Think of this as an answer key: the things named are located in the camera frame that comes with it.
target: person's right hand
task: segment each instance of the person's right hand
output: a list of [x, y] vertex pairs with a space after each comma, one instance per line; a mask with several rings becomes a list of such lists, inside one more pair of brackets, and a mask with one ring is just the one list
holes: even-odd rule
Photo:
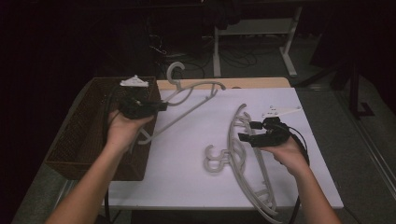
[[288, 168], [291, 175], [297, 176], [302, 174], [306, 168], [309, 169], [299, 146], [292, 137], [288, 141], [277, 147], [262, 147], [264, 151], [274, 154], [274, 159]]

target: wicker basket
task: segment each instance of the wicker basket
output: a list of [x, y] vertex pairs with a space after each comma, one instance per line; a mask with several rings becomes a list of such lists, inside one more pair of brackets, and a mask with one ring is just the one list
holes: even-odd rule
[[[106, 97], [124, 79], [126, 77], [98, 77], [92, 80], [76, 110], [71, 111], [70, 120], [46, 158], [45, 163], [49, 167], [67, 179], [81, 179], [84, 176], [103, 149], [102, 130]], [[161, 95], [155, 77], [141, 79], [148, 81], [149, 86], [141, 88], [142, 91], [139, 91], [136, 98], [160, 101]], [[123, 88], [118, 88], [113, 95], [110, 111], [117, 108], [117, 101], [124, 94]], [[156, 117], [146, 124], [145, 130], [149, 134], [153, 133], [155, 122]], [[113, 180], [133, 181], [144, 178], [150, 143], [142, 146], [137, 144], [137, 141], [144, 139], [144, 136], [139, 134], [132, 152], [127, 152], [122, 157]]]

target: table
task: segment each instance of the table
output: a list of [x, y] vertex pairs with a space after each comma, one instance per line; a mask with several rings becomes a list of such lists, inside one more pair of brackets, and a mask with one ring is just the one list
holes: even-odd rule
[[[240, 87], [240, 88], [282, 88], [282, 89], [290, 89], [290, 84], [289, 82], [283, 78], [283, 77], [254, 77], [254, 78], [220, 78], [216, 79], [217, 81], [221, 81], [228, 89], [231, 89], [232, 87]], [[193, 79], [183, 79], [181, 80], [181, 84], [185, 85], [191, 82], [194, 82], [196, 80]], [[162, 90], [172, 90], [174, 87], [172, 85], [169, 85], [169, 83], [166, 80], [158, 80], [158, 85], [160, 86], [160, 89]], [[68, 119], [70, 119], [70, 115], [73, 113], [73, 111], [76, 109], [76, 106], [80, 102], [82, 96], [84, 95], [84, 92], [86, 91], [87, 88], [84, 88], [81, 90], [80, 94], [76, 98], [75, 102], [70, 108], [70, 112], [68, 116], [65, 118], [64, 125], [67, 123]], [[62, 132], [64, 129], [64, 125], [61, 127], [59, 133]], [[59, 137], [59, 133], [56, 136], [54, 142], [56, 142], [56, 139]], [[66, 195], [73, 187], [74, 184], [76, 184], [76, 181], [73, 180], [66, 180], [64, 179], [61, 175], [56, 173], [55, 171], [51, 170], [47, 165], [43, 164], [37, 173], [35, 177], [35, 181], [32, 183], [32, 186], [30, 187], [29, 191], [27, 192], [23, 203], [21, 204], [21, 207], [16, 215], [15, 220], [18, 222], [23, 222], [24, 220], [28, 219], [29, 223], [42, 223], [46, 220], [48, 215], [51, 213], [52, 209], [57, 205], [57, 203], [62, 199], [64, 195]], [[295, 195], [292, 194], [290, 196], [291, 200], [295, 200]], [[334, 208], [340, 208], [342, 207], [342, 202], [339, 200], [338, 193], [333, 192], [333, 197], [336, 199], [336, 202], [332, 202], [331, 204]], [[137, 207], [133, 206], [131, 204], [127, 204], [128, 202], [124, 201], [121, 202], [120, 200], [116, 200], [114, 197], [110, 198], [110, 206], [111, 208], [117, 209], [153, 209], [150, 211], [156, 211], [154, 209], [193, 209], [192, 206], [190, 207], [171, 207], [171, 206], [156, 206], [156, 207]], [[250, 218], [251, 215], [256, 214], [255, 211], [249, 204], [246, 202], [246, 200], [243, 201], [243, 206], [241, 204], [234, 206], [231, 208], [231, 206], [223, 206], [223, 209], [226, 209], [227, 211], [233, 211], [232, 214], [235, 214], [235, 210], [243, 210], [243, 211], [251, 211], [252, 213], [247, 214], [247, 218]], [[204, 210], [204, 209], [210, 209], [210, 210], [215, 210], [213, 207], [212, 208], [203, 208], [200, 207], [199, 209]]]
[[[198, 107], [188, 116], [153, 139], [148, 158], [148, 167], [143, 181], [113, 181], [109, 188], [109, 204], [122, 209], [189, 209], [189, 210], [244, 210], [253, 209], [237, 185], [230, 167], [222, 173], [210, 174], [203, 166], [204, 150], [215, 145], [215, 151], [226, 148], [228, 127], [236, 111], [247, 104], [253, 120], [260, 120], [263, 110], [269, 105], [301, 105], [295, 89], [290, 88], [285, 78], [224, 78], [212, 79], [224, 83], [228, 88], [219, 90], [209, 102]], [[181, 80], [181, 85], [195, 80]], [[172, 93], [172, 86], [158, 81], [162, 98]], [[156, 129], [168, 120], [200, 102], [207, 91], [194, 91], [181, 107], [168, 107], [158, 115]], [[330, 204], [342, 208], [343, 203], [335, 188], [326, 164], [321, 157], [315, 137], [309, 127], [304, 111], [285, 115], [281, 120], [299, 130], [307, 144], [311, 167], [318, 178]], [[293, 207], [297, 188], [293, 177], [273, 156], [263, 152], [265, 164], [273, 186], [277, 207]], [[247, 154], [247, 179], [253, 185], [260, 184], [255, 178], [260, 171], [252, 162], [252, 153]]]

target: white table surface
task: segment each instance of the white table surface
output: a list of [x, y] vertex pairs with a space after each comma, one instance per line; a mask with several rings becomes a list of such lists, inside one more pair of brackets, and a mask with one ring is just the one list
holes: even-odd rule
[[[171, 92], [161, 91], [162, 98]], [[196, 90], [182, 105], [168, 106], [167, 111], [159, 113], [155, 129], [201, 102], [208, 93], [208, 90]], [[231, 167], [226, 166], [222, 172], [211, 174], [203, 166], [208, 145], [214, 146], [215, 153], [227, 147], [229, 125], [241, 104], [247, 104], [244, 111], [257, 121], [262, 121], [262, 113], [270, 105], [301, 105], [293, 88], [219, 90], [213, 99], [153, 139], [143, 181], [113, 181], [110, 184], [110, 206], [129, 209], [252, 209]], [[304, 136], [311, 168], [319, 184], [332, 207], [342, 208], [343, 203], [320, 154], [304, 109], [282, 116], [281, 121]], [[243, 144], [247, 149], [245, 176], [253, 188], [260, 187], [260, 168], [249, 143]], [[262, 155], [277, 207], [294, 206], [297, 198], [294, 178], [274, 160], [271, 153], [263, 152]]]

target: metal stand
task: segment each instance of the metal stand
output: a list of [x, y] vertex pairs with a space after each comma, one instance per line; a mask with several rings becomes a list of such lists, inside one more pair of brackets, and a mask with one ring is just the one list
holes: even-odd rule
[[352, 64], [353, 72], [350, 77], [350, 90], [349, 90], [349, 110], [356, 119], [361, 116], [373, 116], [374, 112], [367, 103], [361, 103], [363, 111], [358, 109], [359, 101], [359, 73], [356, 71], [356, 65]]
[[261, 35], [261, 34], [285, 34], [288, 35], [280, 53], [291, 77], [296, 77], [297, 72], [289, 56], [291, 41], [300, 19], [302, 7], [297, 7], [294, 16], [286, 19], [265, 19], [265, 20], [244, 20], [236, 25], [231, 25], [227, 30], [218, 30], [215, 27], [215, 48], [213, 53], [213, 72], [214, 77], [221, 77], [219, 61], [219, 36], [220, 35]]

